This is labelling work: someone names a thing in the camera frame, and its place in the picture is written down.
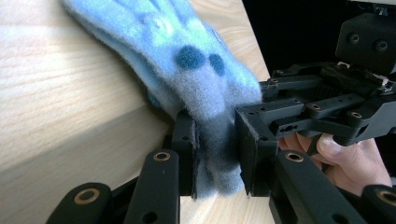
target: dark background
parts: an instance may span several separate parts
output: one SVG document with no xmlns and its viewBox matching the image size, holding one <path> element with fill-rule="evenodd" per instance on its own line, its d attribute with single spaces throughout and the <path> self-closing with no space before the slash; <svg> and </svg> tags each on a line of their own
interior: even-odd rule
<svg viewBox="0 0 396 224">
<path fill-rule="evenodd" d="M 243 0 L 270 74 L 294 63 L 338 62 L 341 25 L 363 11 L 346 0 Z M 396 176 L 396 134 L 376 138 L 391 175 Z"/>
</svg>

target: person's skin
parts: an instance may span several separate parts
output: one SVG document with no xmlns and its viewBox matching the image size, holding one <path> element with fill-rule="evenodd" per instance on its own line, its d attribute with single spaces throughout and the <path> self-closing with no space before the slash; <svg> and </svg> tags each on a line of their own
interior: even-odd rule
<svg viewBox="0 0 396 224">
<path fill-rule="evenodd" d="M 306 152 L 311 142 L 312 138 L 294 133 L 279 139 L 279 147 Z M 332 135 L 325 133 L 319 138 L 317 149 L 318 154 L 312 157 L 314 163 L 319 168 L 322 163 L 330 164 L 325 174 L 341 189 L 360 196 L 366 185 L 392 186 L 374 139 L 342 147 L 332 140 Z"/>
</svg>

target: wooden surface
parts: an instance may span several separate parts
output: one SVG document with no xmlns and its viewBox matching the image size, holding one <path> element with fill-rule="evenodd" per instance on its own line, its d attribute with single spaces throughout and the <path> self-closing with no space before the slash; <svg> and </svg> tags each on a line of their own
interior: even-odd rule
<svg viewBox="0 0 396 224">
<path fill-rule="evenodd" d="M 268 72 L 240 0 L 192 2 L 259 78 Z M 0 2 L 0 223 L 44 223 L 70 189 L 139 174 L 172 120 L 134 71 L 58 0 Z M 273 223 L 268 199 L 181 199 L 181 223 Z"/>
</svg>

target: fuzzy blue fabric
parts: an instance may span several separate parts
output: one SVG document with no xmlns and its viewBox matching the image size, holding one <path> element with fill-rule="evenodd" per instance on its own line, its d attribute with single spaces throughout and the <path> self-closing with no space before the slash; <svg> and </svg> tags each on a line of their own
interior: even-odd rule
<svg viewBox="0 0 396 224">
<path fill-rule="evenodd" d="M 234 109 L 262 99 L 255 76 L 202 22 L 187 0 L 62 0 L 91 34 L 114 49 L 172 118 L 187 108 L 201 139 L 198 198 L 243 187 Z"/>
</svg>

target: blue polka dot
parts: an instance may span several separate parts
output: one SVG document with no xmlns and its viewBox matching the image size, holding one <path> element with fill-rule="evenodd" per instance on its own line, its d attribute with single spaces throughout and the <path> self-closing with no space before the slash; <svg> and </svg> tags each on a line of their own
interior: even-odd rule
<svg viewBox="0 0 396 224">
<path fill-rule="evenodd" d="M 215 69 L 219 76 L 224 75 L 224 61 L 218 54 L 211 54 L 209 56 L 210 65 Z"/>
<path fill-rule="evenodd" d="M 204 65 L 205 55 L 193 46 L 185 46 L 178 52 L 175 61 L 182 69 L 193 70 Z"/>
</svg>

